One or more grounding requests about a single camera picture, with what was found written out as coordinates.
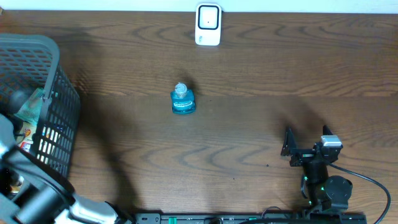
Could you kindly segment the green wet wipes pack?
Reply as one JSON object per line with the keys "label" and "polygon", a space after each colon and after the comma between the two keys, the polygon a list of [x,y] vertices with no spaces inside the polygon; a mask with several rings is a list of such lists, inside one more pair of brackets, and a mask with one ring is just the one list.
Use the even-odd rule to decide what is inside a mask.
{"label": "green wet wipes pack", "polygon": [[45,91],[36,88],[32,93],[26,91],[16,92],[15,104],[17,111],[14,113],[19,119],[36,126],[39,122],[40,112],[44,102]]}

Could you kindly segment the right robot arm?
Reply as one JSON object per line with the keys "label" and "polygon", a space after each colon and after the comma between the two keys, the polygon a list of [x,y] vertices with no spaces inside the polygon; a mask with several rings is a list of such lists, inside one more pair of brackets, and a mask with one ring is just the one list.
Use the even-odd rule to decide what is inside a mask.
{"label": "right robot arm", "polygon": [[303,211],[307,219],[316,215],[339,216],[348,209],[352,194],[352,182],[342,176],[328,173],[328,166],[338,160],[343,144],[338,136],[324,125],[320,141],[311,149],[297,147],[290,128],[285,130],[281,156],[290,157],[291,167],[302,167],[302,195],[309,199],[309,207]]}

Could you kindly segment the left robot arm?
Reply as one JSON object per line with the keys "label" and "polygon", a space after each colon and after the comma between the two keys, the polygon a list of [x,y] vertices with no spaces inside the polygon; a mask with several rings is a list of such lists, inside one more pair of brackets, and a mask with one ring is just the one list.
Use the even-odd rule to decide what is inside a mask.
{"label": "left robot arm", "polygon": [[1,195],[6,223],[135,223],[136,219],[108,202],[94,202],[75,193],[69,181],[22,150],[14,125],[1,116],[1,168],[24,179],[20,195]]}

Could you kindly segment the teal mouthwash bottle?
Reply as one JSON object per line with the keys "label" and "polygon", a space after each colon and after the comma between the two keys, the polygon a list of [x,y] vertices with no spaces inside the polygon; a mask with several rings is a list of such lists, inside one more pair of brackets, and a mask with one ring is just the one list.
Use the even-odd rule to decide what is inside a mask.
{"label": "teal mouthwash bottle", "polygon": [[191,89],[188,89],[186,84],[177,83],[174,91],[170,93],[172,100],[172,112],[175,114],[190,114],[195,112],[196,103],[195,95]]}

